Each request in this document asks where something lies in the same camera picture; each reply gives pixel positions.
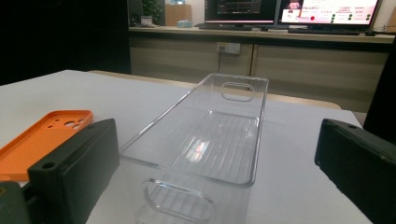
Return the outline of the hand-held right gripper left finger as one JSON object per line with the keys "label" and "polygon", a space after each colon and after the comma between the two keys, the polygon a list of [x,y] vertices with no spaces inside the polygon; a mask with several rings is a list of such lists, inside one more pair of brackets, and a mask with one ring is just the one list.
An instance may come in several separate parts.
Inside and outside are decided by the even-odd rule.
{"label": "hand-held right gripper left finger", "polygon": [[88,125],[28,169],[34,224],[85,224],[120,165],[116,121]]}

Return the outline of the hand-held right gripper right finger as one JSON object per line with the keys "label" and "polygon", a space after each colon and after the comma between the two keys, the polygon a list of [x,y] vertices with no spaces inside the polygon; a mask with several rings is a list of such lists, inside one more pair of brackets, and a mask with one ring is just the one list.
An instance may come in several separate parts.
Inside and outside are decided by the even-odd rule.
{"label": "hand-held right gripper right finger", "polygon": [[374,224],[396,224],[396,145],[324,119],[315,164]]}

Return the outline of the orange phone case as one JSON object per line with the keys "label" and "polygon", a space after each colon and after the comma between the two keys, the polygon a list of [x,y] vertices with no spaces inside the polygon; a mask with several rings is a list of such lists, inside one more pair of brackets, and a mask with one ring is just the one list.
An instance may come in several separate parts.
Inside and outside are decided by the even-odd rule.
{"label": "orange phone case", "polygon": [[28,181],[27,170],[92,122],[91,110],[51,111],[0,149],[0,181]]}

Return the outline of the clear plastic storage box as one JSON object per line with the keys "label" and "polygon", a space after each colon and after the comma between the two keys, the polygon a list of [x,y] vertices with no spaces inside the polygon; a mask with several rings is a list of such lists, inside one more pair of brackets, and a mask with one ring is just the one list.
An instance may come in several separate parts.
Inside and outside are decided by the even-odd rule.
{"label": "clear plastic storage box", "polygon": [[268,84],[211,74],[121,148],[133,224],[243,224]]}

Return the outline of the black curtain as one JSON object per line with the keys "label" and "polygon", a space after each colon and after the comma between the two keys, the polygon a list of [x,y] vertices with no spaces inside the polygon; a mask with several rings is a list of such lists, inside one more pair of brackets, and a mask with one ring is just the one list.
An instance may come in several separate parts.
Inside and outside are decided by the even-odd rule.
{"label": "black curtain", "polygon": [[0,0],[0,85],[66,69],[131,71],[127,0]]}
{"label": "black curtain", "polygon": [[396,37],[378,80],[363,129],[396,145]]}

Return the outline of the white table mat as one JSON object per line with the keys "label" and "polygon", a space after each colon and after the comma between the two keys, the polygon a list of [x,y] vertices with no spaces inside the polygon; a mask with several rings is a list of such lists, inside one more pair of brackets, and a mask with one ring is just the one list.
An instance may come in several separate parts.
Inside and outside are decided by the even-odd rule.
{"label": "white table mat", "polygon": [[[90,109],[97,120],[115,119],[125,144],[186,93],[179,85],[71,70],[3,85],[0,147],[61,109]],[[346,110],[268,96],[258,173],[243,224],[371,224],[314,164],[325,118],[358,122]]]}

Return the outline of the long wooden desk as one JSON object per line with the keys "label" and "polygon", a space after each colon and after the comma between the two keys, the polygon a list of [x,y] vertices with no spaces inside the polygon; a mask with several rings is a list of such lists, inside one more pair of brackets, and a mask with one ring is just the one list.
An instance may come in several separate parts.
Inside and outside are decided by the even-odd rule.
{"label": "long wooden desk", "polygon": [[[365,112],[393,39],[389,35],[299,35],[285,30],[131,28],[135,75],[198,82],[210,73],[269,79],[269,91]],[[218,42],[240,53],[217,52]]]}

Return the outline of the black keyboard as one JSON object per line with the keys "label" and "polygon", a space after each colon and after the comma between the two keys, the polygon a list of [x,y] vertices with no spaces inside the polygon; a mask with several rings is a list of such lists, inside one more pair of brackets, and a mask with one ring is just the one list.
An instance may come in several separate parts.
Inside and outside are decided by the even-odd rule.
{"label": "black keyboard", "polygon": [[319,30],[319,29],[303,29],[303,28],[289,28],[289,34],[301,35],[359,35],[359,31],[350,30]]}
{"label": "black keyboard", "polygon": [[224,31],[252,31],[252,26],[203,24],[198,27],[200,30],[224,30]]}

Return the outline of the bright screen monitor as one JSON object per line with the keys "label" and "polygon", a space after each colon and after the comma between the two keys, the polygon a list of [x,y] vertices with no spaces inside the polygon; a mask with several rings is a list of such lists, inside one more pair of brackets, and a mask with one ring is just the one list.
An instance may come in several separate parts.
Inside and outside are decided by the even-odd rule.
{"label": "bright screen monitor", "polygon": [[379,0],[286,0],[279,21],[287,24],[370,25]]}

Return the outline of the green plant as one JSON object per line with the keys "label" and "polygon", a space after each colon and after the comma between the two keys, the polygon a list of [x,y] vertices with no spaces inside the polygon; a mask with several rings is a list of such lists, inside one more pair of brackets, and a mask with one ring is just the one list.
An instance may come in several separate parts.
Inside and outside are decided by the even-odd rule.
{"label": "green plant", "polygon": [[142,0],[142,6],[144,16],[151,16],[155,21],[160,19],[162,7],[159,0]]}

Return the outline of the cardboard box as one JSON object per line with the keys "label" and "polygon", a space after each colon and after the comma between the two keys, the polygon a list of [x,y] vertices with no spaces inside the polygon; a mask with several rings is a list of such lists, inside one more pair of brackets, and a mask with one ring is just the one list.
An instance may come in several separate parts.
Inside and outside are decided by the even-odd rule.
{"label": "cardboard box", "polygon": [[165,25],[176,26],[179,21],[192,21],[191,5],[169,5],[165,6]]}

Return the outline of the dark screen monitor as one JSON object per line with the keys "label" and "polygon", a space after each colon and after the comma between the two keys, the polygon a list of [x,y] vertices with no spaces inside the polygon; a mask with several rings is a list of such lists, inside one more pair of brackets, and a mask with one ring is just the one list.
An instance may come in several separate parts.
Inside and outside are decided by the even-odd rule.
{"label": "dark screen monitor", "polygon": [[277,0],[205,0],[205,23],[272,24]]}

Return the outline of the white wall socket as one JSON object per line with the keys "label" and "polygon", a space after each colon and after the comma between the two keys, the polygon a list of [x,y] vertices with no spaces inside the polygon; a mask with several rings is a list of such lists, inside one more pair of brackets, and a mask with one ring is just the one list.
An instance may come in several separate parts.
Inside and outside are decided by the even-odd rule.
{"label": "white wall socket", "polygon": [[240,53],[240,48],[241,48],[240,43],[228,43],[228,42],[217,43],[217,52],[220,53],[238,55]]}

